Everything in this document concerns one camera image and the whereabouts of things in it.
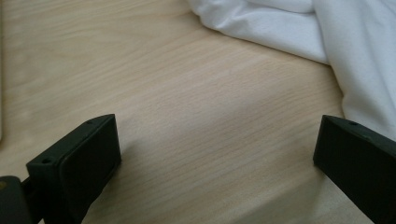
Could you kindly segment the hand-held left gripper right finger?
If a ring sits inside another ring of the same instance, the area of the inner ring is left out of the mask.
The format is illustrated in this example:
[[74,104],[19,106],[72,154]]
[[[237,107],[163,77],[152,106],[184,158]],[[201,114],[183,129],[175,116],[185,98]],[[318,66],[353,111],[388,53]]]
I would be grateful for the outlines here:
[[374,224],[396,224],[396,142],[325,115],[313,161]]

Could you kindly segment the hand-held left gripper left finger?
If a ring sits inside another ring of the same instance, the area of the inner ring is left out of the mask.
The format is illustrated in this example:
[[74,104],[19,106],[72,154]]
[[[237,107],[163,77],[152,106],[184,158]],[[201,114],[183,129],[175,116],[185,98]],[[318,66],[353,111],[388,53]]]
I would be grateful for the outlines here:
[[27,163],[46,224],[81,224],[120,166],[113,114],[89,119]]

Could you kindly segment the white t-shirt with dark print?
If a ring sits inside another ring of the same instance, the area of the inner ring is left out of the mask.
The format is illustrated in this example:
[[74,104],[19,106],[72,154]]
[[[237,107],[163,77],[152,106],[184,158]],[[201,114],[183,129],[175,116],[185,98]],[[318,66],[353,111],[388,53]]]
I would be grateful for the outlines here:
[[332,67],[347,119],[396,140],[396,0],[188,0],[225,35]]

